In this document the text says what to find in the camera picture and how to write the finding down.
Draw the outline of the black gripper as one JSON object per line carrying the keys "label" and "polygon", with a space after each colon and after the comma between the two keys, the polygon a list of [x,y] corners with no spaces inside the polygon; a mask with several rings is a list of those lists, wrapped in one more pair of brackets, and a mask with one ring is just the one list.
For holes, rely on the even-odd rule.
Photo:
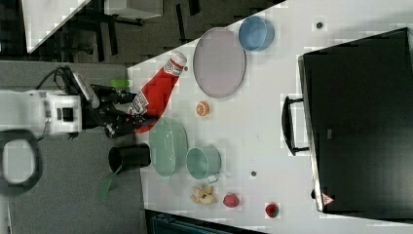
{"label": "black gripper", "polygon": [[66,67],[66,92],[71,96],[79,96],[81,101],[82,129],[94,129],[103,127],[106,123],[106,135],[108,137],[123,137],[133,134],[136,130],[148,127],[157,118],[146,114],[130,115],[115,114],[109,121],[104,114],[107,104],[132,102],[135,93],[125,90],[117,90],[113,87],[90,84],[77,72]]}

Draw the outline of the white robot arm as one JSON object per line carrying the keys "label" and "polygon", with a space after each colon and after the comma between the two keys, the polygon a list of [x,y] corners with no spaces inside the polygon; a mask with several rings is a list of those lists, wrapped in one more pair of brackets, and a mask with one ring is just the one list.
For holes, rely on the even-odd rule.
{"label": "white robot arm", "polygon": [[54,90],[1,92],[1,131],[30,132],[36,139],[48,136],[76,137],[82,131],[103,127],[108,137],[122,137],[154,123],[154,116],[116,108],[130,103],[137,107],[138,95],[113,87],[90,84],[68,66],[49,73],[63,82]]}

